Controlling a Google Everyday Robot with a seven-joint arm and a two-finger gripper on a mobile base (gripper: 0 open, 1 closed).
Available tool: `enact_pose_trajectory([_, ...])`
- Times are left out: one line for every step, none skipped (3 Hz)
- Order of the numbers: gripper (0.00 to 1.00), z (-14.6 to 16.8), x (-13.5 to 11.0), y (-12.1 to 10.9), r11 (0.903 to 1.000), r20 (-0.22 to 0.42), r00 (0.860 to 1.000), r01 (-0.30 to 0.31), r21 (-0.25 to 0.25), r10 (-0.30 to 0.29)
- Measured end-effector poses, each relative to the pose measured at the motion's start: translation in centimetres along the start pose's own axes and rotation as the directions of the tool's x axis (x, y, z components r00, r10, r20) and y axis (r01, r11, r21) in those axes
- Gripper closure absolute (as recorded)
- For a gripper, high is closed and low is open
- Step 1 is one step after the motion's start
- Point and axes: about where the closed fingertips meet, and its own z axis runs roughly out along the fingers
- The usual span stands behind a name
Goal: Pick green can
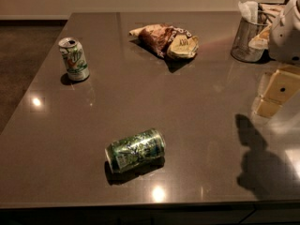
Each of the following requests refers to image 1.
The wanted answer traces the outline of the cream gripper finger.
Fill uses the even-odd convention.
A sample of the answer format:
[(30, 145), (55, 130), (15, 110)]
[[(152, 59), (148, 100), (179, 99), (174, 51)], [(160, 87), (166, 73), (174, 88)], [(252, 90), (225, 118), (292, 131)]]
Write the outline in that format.
[(252, 105), (252, 111), (264, 118), (273, 117), (281, 108), (281, 104), (263, 97), (256, 97)]

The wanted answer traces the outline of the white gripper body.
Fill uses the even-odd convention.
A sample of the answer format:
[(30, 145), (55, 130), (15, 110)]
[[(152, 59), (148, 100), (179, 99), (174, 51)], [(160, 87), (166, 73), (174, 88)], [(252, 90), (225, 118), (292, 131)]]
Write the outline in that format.
[(258, 95), (265, 100), (283, 104), (299, 90), (300, 67), (285, 66), (262, 75)]

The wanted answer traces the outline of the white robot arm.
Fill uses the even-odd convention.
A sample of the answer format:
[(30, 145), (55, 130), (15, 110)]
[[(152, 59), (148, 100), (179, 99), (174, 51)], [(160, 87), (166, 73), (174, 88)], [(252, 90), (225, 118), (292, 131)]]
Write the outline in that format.
[(283, 64), (273, 73), (264, 73), (259, 96), (253, 104), (254, 112), (271, 118), (285, 102), (300, 90), (300, 1), (288, 0), (271, 24), (249, 42), (253, 49), (267, 49), (269, 56)]

